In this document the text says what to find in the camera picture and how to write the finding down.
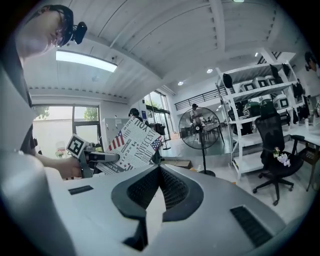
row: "office chair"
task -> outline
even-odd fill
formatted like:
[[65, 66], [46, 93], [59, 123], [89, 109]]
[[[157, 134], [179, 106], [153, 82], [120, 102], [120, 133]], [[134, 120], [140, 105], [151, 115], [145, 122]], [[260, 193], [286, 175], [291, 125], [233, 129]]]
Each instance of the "office chair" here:
[[[291, 137], [294, 139], [292, 153], [288, 153], [284, 151], [285, 149], [285, 140], [282, 132], [281, 126], [281, 118], [278, 113], [273, 115], [269, 115], [264, 119], [259, 117], [255, 121], [255, 125], [258, 128], [258, 131], [261, 135], [263, 142], [263, 151], [261, 153], [261, 161], [263, 163], [263, 169], [269, 170], [268, 173], [260, 173], [259, 178], [266, 177], [269, 180], [255, 189], [253, 189], [253, 193], [257, 193], [257, 189], [263, 188], [269, 184], [274, 184], [275, 192], [276, 192], [276, 201], [273, 202], [273, 205], [276, 206], [279, 202], [279, 183], [286, 184], [291, 186], [289, 191], [292, 191], [294, 184], [289, 182], [283, 178], [291, 176], [296, 171], [300, 169], [303, 165], [304, 161], [298, 155], [295, 155], [297, 151], [297, 143], [298, 141], [303, 141], [303, 136], [292, 135]], [[273, 151], [275, 147], [280, 149], [282, 154], [287, 154], [290, 159], [290, 167], [284, 166], [280, 163], [276, 158], [274, 158]]]

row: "fluorescent light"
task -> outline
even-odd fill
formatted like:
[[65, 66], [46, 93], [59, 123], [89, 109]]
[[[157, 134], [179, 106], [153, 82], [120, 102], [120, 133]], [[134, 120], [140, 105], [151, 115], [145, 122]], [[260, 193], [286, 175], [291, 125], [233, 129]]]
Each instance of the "fluorescent light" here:
[[98, 69], [115, 72], [117, 65], [111, 62], [105, 61], [100, 58], [95, 58], [89, 55], [80, 54], [76, 52], [57, 50], [55, 52], [55, 59], [62, 62], [73, 62], [83, 65], [88, 65]]

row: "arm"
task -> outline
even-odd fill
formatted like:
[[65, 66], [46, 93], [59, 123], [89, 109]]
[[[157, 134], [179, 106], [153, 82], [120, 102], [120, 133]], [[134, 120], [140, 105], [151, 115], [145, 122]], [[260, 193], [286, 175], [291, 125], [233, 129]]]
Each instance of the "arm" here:
[[75, 157], [64, 159], [52, 159], [36, 153], [34, 155], [45, 167], [57, 169], [63, 179], [71, 177], [81, 177], [81, 167]]

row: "fan stand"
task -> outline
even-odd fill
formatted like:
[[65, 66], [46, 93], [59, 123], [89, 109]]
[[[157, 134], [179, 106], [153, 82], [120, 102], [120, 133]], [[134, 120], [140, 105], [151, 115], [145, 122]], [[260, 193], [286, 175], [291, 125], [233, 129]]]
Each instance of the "fan stand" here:
[[207, 168], [206, 168], [205, 145], [204, 145], [204, 139], [203, 139], [203, 132], [202, 131], [199, 132], [199, 140], [200, 140], [200, 143], [201, 143], [201, 150], [202, 150], [202, 157], [203, 157], [203, 167], [204, 167], [204, 170], [199, 171], [199, 173], [216, 177], [216, 174], [212, 170], [207, 170]]
[[163, 136], [164, 136], [165, 148], [163, 148], [162, 150], [169, 150], [169, 149], [171, 149], [171, 147], [168, 147], [168, 146], [167, 146], [166, 134], [164, 134]]

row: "man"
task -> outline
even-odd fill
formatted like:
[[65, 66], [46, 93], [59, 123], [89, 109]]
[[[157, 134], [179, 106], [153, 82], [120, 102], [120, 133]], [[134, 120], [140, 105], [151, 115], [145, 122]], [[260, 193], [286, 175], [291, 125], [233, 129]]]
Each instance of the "man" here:
[[198, 108], [198, 105], [197, 104], [192, 104], [192, 110], [190, 112], [190, 119], [192, 120], [192, 123], [194, 125], [196, 124], [201, 124], [201, 120], [200, 120], [200, 116], [201, 114], [199, 114], [197, 112], [197, 108]]
[[139, 110], [136, 108], [131, 108], [129, 112], [129, 117], [134, 116], [135, 118], [138, 118], [142, 123], [146, 124], [148, 127], [150, 127], [149, 122], [146, 120], [144, 121], [142, 117], [140, 116]]
[[307, 71], [313, 70], [314, 72], [316, 72], [316, 75], [320, 79], [320, 66], [319, 66], [316, 58], [313, 56], [313, 54], [310, 51], [307, 51], [304, 54], [304, 59], [305, 59], [305, 63], [306, 63], [305, 69]]
[[[32, 107], [31, 97], [24, 78], [23, 67], [27, 60], [65, 45], [72, 36], [73, 12], [63, 5], [46, 5], [38, 10], [8, 39], [1, 53], [1, 62], [15, 89]], [[31, 126], [22, 143], [21, 151], [39, 159], [45, 167], [57, 169], [62, 178], [80, 177], [81, 168], [74, 157], [51, 159], [36, 153]]]

